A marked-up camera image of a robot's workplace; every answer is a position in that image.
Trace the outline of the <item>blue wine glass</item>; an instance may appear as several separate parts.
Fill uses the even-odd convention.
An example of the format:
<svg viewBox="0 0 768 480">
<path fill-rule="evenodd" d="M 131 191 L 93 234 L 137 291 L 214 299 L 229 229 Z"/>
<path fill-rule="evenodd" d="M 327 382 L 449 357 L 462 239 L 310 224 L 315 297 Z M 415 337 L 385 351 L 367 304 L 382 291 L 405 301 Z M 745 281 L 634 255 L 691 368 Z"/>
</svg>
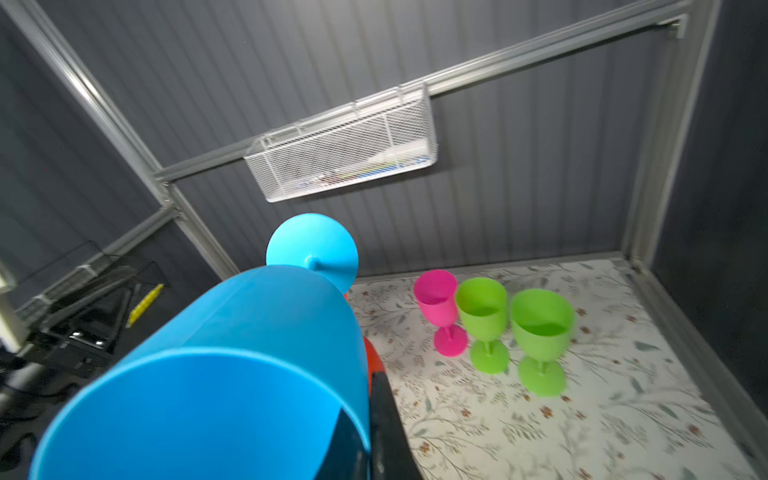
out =
<svg viewBox="0 0 768 480">
<path fill-rule="evenodd" d="M 263 267 L 215 286 L 79 392 L 33 479 L 315 479 L 341 410 L 368 450 L 367 358 L 346 300 L 351 234 L 302 214 Z"/>
</svg>

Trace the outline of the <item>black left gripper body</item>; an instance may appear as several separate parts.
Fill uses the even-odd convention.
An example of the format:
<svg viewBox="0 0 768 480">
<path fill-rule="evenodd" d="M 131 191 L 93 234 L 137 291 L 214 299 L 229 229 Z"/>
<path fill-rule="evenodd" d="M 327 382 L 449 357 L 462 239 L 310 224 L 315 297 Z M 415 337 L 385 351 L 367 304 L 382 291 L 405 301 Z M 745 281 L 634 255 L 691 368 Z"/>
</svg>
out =
<svg viewBox="0 0 768 480">
<path fill-rule="evenodd" d="M 34 449 L 42 421 L 49 412 L 113 363 L 106 343 L 74 338 L 27 344 L 19 353 L 1 355 L 1 471 L 24 462 L 24 450 Z"/>
</svg>

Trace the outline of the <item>magenta wine glass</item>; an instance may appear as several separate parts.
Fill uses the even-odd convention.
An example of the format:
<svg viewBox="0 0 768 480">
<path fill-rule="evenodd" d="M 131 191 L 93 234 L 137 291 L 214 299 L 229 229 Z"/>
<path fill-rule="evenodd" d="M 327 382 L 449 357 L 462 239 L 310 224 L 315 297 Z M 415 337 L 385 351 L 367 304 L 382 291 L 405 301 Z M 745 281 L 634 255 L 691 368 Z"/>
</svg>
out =
<svg viewBox="0 0 768 480">
<path fill-rule="evenodd" d="M 445 357 L 458 357 L 468 346 L 466 331 L 457 324 L 456 277 L 446 270 L 430 270 L 414 283 L 413 295 L 425 319 L 437 328 L 433 344 Z"/>
</svg>

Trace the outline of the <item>green wine glass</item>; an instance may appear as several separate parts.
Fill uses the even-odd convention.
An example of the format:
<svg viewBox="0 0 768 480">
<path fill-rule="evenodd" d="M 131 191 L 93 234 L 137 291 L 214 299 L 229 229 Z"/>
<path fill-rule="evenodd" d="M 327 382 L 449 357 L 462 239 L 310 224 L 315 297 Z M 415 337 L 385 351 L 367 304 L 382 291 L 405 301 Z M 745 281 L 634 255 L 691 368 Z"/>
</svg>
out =
<svg viewBox="0 0 768 480">
<path fill-rule="evenodd" d="M 526 289 L 509 303 L 513 337 L 524 353 L 518 363 L 523 386 L 539 397 L 555 397 L 566 389 L 566 375 L 558 363 L 571 344 L 575 311 L 561 295 L 545 289 Z"/>
<path fill-rule="evenodd" d="M 466 331 L 473 337 L 470 361 L 479 372 L 503 373 L 509 363 L 509 352 L 501 341 L 508 325 L 507 291 L 499 282 L 485 277 L 463 281 L 455 302 Z"/>
</svg>

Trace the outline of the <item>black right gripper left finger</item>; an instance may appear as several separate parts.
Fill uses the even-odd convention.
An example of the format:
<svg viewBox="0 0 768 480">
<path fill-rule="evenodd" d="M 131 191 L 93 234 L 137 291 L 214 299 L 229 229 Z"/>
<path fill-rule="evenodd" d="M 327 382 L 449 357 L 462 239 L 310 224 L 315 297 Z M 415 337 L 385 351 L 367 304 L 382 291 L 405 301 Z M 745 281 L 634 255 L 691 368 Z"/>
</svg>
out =
<svg viewBox="0 0 768 480">
<path fill-rule="evenodd" d="M 366 480 L 368 450 L 363 436 L 345 410 L 339 416 L 316 480 Z"/>
</svg>

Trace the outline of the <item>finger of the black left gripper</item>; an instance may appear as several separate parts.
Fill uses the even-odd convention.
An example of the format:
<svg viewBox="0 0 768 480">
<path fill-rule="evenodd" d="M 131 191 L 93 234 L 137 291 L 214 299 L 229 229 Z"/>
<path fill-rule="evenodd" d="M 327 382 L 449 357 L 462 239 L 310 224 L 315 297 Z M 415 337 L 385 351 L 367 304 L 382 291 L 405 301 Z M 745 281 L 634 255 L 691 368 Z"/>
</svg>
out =
<svg viewBox="0 0 768 480">
<path fill-rule="evenodd" d="M 35 344 L 72 344 L 111 358 L 143 286 L 135 269 L 109 269 L 56 300 L 35 322 Z"/>
</svg>

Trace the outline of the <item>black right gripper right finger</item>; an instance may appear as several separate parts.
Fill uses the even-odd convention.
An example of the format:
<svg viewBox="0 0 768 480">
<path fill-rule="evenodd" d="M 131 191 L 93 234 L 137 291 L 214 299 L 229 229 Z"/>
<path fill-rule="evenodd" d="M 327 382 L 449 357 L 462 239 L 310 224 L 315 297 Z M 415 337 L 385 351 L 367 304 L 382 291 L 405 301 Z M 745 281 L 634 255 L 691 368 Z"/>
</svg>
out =
<svg viewBox="0 0 768 480">
<path fill-rule="evenodd" d="M 384 371 L 371 376 L 370 395 L 371 478 L 421 480 L 410 449 L 393 391 Z"/>
</svg>

